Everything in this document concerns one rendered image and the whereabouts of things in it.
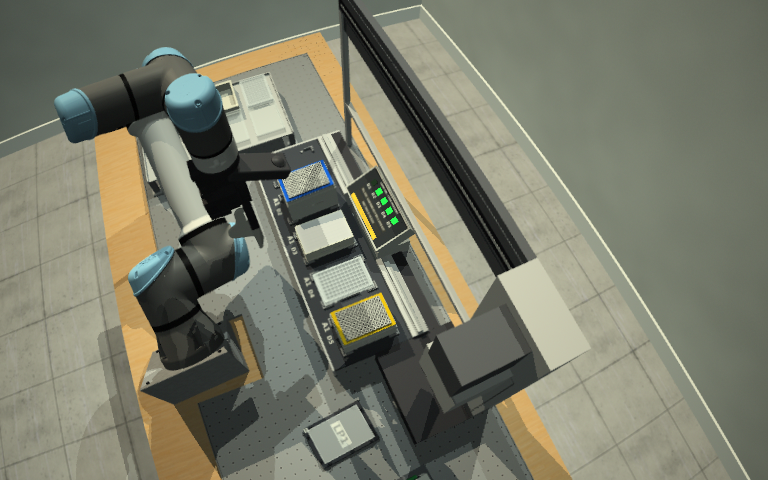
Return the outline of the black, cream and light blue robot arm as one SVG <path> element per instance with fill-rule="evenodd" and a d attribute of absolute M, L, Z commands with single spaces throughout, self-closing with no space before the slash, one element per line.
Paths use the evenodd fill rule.
<path fill-rule="evenodd" d="M 228 234 L 235 223 L 228 224 L 225 217 L 211 221 L 190 179 L 189 157 L 176 132 L 198 170 L 213 174 L 229 168 L 238 147 L 217 91 L 179 51 L 163 47 L 149 54 L 140 68 L 54 100 L 71 143 L 124 127 L 139 138 L 181 229 L 182 247 L 156 251 L 128 275 L 167 370 L 194 365 L 221 346 L 225 337 L 220 327 L 197 299 L 234 281 L 250 266 L 244 237 Z M 239 156 L 229 182 L 287 179 L 291 172 L 283 153 Z"/>

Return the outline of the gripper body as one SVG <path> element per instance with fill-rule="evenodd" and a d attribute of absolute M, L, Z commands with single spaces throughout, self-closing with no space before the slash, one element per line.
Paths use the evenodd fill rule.
<path fill-rule="evenodd" d="M 240 158 L 238 154 L 236 160 L 229 168 L 213 174 L 204 173 L 198 170 L 193 164 L 192 159 L 186 161 L 190 178 L 192 182 L 196 183 L 203 206 L 211 220 L 229 215 L 232 213 L 231 210 L 241 207 L 241 203 L 244 203 L 244 196 L 248 195 L 250 201 L 252 201 L 246 181 L 228 181 L 227 176 L 236 170 L 239 160 Z"/>

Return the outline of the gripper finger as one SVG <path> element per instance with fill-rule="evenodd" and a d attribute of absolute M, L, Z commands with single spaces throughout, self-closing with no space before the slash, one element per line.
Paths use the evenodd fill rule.
<path fill-rule="evenodd" d="M 261 231 L 254 209 L 250 203 L 249 197 L 243 197 L 243 208 L 238 208 L 234 212 L 236 223 L 229 229 L 228 234 L 231 238 L 243 238 L 253 236 L 261 248 L 263 248 L 264 235 Z M 243 210 L 244 209 L 244 210 Z M 246 220 L 244 212 L 248 220 Z"/>

